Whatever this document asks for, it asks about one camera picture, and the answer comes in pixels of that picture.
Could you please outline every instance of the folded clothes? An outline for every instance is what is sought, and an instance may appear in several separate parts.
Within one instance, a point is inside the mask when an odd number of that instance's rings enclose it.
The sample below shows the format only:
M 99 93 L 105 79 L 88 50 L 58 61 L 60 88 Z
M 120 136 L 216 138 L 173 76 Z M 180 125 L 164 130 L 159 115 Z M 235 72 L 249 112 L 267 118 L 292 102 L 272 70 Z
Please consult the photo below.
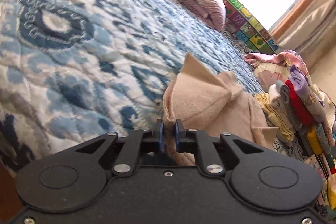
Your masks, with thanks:
M 336 173 L 336 168 L 335 168 L 335 163 L 334 163 L 334 159 L 332 157 L 332 155 L 327 155 L 326 153 L 323 154 L 327 160 L 329 169 L 330 169 L 330 174 L 334 175 Z
M 302 59 L 298 58 L 295 54 L 291 52 L 281 52 L 279 54 L 272 55 L 251 52 L 244 57 L 244 60 L 247 63 L 255 63 L 258 61 L 269 62 L 273 64 L 285 63 L 288 67 L 294 64 L 299 68 L 299 70 L 303 71 L 305 74 L 308 73 L 306 64 L 302 61 Z
M 284 104 L 280 97 L 280 93 L 278 92 L 275 84 L 269 87 L 268 95 L 269 95 L 270 105 L 280 115 L 281 120 L 283 120 L 286 126 L 295 133 L 295 129 L 288 118 Z
M 275 82 L 275 85 L 276 85 L 277 90 L 279 92 L 279 95 L 280 95 L 280 98 L 281 98 L 281 101 L 282 101 L 282 105 L 285 109 L 285 112 L 287 114 L 288 119 L 290 120 L 291 124 L 293 125 L 295 131 L 299 132 L 302 129 L 302 122 L 297 117 L 297 115 L 294 113 L 294 111 L 291 107 L 288 86 L 285 85 L 280 80 L 277 80 Z
M 299 135 L 301 137 L 304 149 L 307 152 L 308 157 L 312 156 L 314 154 L 312 148 L 310 147 L 308 138 L 307 138 L 307 128 L 302 128 L 302 130 L 299 132 Z
M 293 130 L 288 128 L 288 122 L 282 119 L 282 116 L 271 106 L 271 99 L 268 93 L 259 93 L 254 96 L 259 106 L 262 108 L 267 118 L 273 125 L 279 127 L 279 134 L 283 142 L 291 142 L 294 139 Z
M 316 156 L 316 155 L 312 155 L 310 156 L 309 158 L 307 158 L 304 163 L 310 165 L 312 168 L 314 168 L 317 173 L 320 175 L 321 177 L 321 180 L 322 180 L 322 191 L 321 191 L 321 194 L 322 194 L 322 199 L 323 199 L 323 202 L 320 201 L 320 204 L 325 204 L 325 205 L 329 205 L 329 201 L 328 201 L 328 193 L 327 193 L 327 179 L 328 179 L 328 174 L 326 173 L 325 171 L 325 168 L 324 168 L 324 165 L 323 165 L 323 162 L 320 163 L 319 162 L 319 156 Z
M 167 154 L 178 165 L 194 165 L 195 161 L 192 154 L 176 152 L 176 119 L 185 128 L 205 130 L 212 137 L 230 132 L 269 149 L 278 131 L 278 127 L 267 127 L 262 109 L 251 94 L 243 92 L 232 71 L 213 75 L 190 53 L 163 95 L 163 109 Z
M 285 83 L 289 89 L 290 105 L 293 108 L 294 113 L 299 117 L 303 126 L 309 126 L 314 123 L 313 116 L 306 109 L 304 103 L 300 97 L 295 93 L 294 86 L 290 80 Z
M 335 105 L 328 97 L 328 95 L 323 91 L 320 91 L 320 100 L 323 101 L 323 109 L 325 110 L 325 113 L 327 115 L 329 127 L 332 128 L 335 122 Z
M 335 139 L 334 139 L 334 137 L 333 137 L 333 135 L 331 133 L 331 128 L 329 126 L 328 120 L 324 119 L 321 124 L 322 124 L 323 130 L 324 130 L 324 133 L 325 133 L 325 137 L 328 140 L 328 143 L 331 146 L 335 146 Z
M 311 81 L 309 81 L 309 78 L 308 78 L 308 76 L 310 77 L 309 74 L 305 75 L 301 70 L 298 70 L 295 67 L 295 65 L 293 65 L 293 66 L 290 67 L 289 72 L 290 73 L 292 73 L 292 72 L 293 73 L 301 73 L 303 75 L 303 77 L 305 78 L 305 80 L 307 81 L 308 86 L 310 87 L 311 91 L 313 91 L 313 93 L 316 95 L 316 98 L 320 102 L 321 106 L 324 106 L 324 102 L 322 100 L 322 96 L 321 96 L 320 92 L 317 92 L 318 91 L 317 85 L 313 85 L 313 83 L 311 83 Z
M 315 132 L 315 125 L 313 125 L 307 133 L 307 139 L 309 141 L 310 147 L 312 148 L 314 154 L 321 155 L 323 153 L 323 148 L 320 145 L 319 139 L 317 138 Z
M 334 176 L 328 178 L 328 199 L 330 208 L 334 210 L 336 208 L 336 179 Z
M 317 123 L 315 125 L 315 133 L 316 133 L 316 136 L 319 140 L 319 143 L 323 149 L 323 151 L 329 155 L 331 153 L 331 147 L 326 139 L 326 135 L 324 133 L 324 130 L 323 130 L 323 127 L 320 123 Z
M 317 122 L 322 122 L 326 119 L 326 112 L 318 101 L 315 93 L 313 93 L 308 85 L 306 77 L 294 65 L 291 67 L 291 75 L 288 79 L 292 82 L 295 93 L 305 104 L 307 110 Z
M 294 159 L 304 161 L 307 159 L 307 156 L 303 154 L 303 149 L 300 146 L 298 139 L 294 137 L 294 140 L 292 142 L 282 142 L 280 140 L 281 138 L 278 138 L 278 135 L 276 137 L 276 140 L 274 141 L 273 147 L 278 153 L 282 153 L 283 155 L 286 155 L 288 157 L 292 157 Z

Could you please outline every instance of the purple cloth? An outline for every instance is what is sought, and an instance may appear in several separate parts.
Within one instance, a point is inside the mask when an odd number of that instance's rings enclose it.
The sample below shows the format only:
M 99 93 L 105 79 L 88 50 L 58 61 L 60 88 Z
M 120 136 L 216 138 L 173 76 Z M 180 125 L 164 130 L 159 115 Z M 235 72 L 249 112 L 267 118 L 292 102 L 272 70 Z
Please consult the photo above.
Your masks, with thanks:
M 308 85 L 307 77 L 298 70 L 295 65 L 290 68 L 291 75 L 288 76 L 290 82 L 292 82 L 295 93 L 302 99 L 308 96 L 310 88 Z
M 304 76 L 304 78 L 307 81 L 307 83 L 308 83 L 307 76 L 304 75 L 303 72 L 301 70 L 299 70 L 295 65 L 292 65 L 291 68 L 289 69 L 289 71 L 290 71 L 291 74 L 292 74 L 292 72 L 299 72 L 299 73 L 301 73 Z
M 301 70 L 299 70 L 295 65 L 292 65 L 289 71 L 290 71 L 291 73 L 292 73 L 292 72 L 296 72 L 296 73 L 299 72 L 299 73 L 301 73 L 301 74 L 304 76 L 304 78 L 305 78 L 305 80 L 307 81 L 307 83 L 308 83 L 308 78 L 307 78 L 307 76 L 304 75 L 303 72 L 302 72 Z M 324 102 L 321 101 L 320 98 L 317 97 L 317 95 L 316 95 L 316 98 L 317 98 L 317 100 L 320 102 L 321 106 L 324 106 Z
M 310 89 L 307 77 L 294 65 L 290 68 L 291 75 L 288 79 L 293 84 L 295 93 L 300 97 L 307 110 L 317 122 L 323 122 L 326 119 L 326 112 L 323 109 L 316 94 Z

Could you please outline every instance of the gray cloth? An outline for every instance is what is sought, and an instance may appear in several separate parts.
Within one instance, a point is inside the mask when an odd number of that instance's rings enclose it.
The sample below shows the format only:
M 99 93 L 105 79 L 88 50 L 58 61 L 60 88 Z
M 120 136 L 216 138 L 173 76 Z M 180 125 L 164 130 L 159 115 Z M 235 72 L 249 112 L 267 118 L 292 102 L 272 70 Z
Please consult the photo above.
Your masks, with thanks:
M 307 159 L 307 157 L 303 155 L 303 149 L 300 146 L 296 136 L 294 137 L 293 141 L 285 142 L 282 136 L 277 132 L 275 141 L 273 143 L 273 148 L 275 148 L 278 153 L 282 153 L 300 161 Z
M 313 150 L 310 147 L 310 144 L 308 142 L 307 132 L 308 132 L 308 130 L 306 128 L 302 128 L 302 130 L 299 132 L 299 135 L 301 137 L 304 149 L 306 150 L 308 157 L 310 157 L 314 154 L 314 152 L 313 152 Z
M 283 106 L 286 110 L 287 117 L 289 121 L 292 123 L 294 129 L 297 132 L 300 132 L 302 129 L 302 123 L 300 122 L 299 118 L 296 116 L 296 114 L 293 112 L 293 109 L 290 105 L 290 99 L 289 99 L 289 88 L 287 85 L 282 83 L 280 80 L 276 80 L 275 86 L 277 87 L 277 90 L 280 94 L 280 98 L 283 102 Z
M 330 153 L 331 153 L 331 147 L 330 147 L 330 145 L 328 144 L 327 137 L 326 137 L 326 135 L 325 135 L 325 133 L 324 133 L 322 124 L 318 123 L 318 124 L 315 126 L 315 133 L 316 133 L 317 138 L 319 139 L 319 143 L 320 143 L 320 145 L 322 146 L 323 151 L 324 151 L 327 155 L 330 155 Z

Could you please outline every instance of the bed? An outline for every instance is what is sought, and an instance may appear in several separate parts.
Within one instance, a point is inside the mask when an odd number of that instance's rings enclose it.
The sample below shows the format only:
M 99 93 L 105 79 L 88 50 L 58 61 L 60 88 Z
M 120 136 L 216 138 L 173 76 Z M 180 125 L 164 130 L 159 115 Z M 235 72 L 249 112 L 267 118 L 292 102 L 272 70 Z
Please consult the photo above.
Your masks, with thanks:
M 0 0 L 0 157 L 32 160 L 152 127 L 190 51 L 261 87 L 228 37 L 171 0 Z

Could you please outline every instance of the stack of clothes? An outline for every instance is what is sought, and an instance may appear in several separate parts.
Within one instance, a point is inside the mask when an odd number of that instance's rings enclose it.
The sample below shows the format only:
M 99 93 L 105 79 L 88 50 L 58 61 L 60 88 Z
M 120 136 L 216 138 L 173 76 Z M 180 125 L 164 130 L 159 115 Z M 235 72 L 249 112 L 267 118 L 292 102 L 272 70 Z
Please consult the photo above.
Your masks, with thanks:
M 254 97 L 268 125 L 279 127 L 273 147 L 310 164 L 320 173 L 323 190 L 318 206 L 328 211 L 329 219 L 333 218 L 336 208 L 335 105 L 312 83 L 305 63 L 296 52 L 287 50 L 271 56 L 249 53 L 245 61 L 254 65 L 255 75 L 265 90 Z

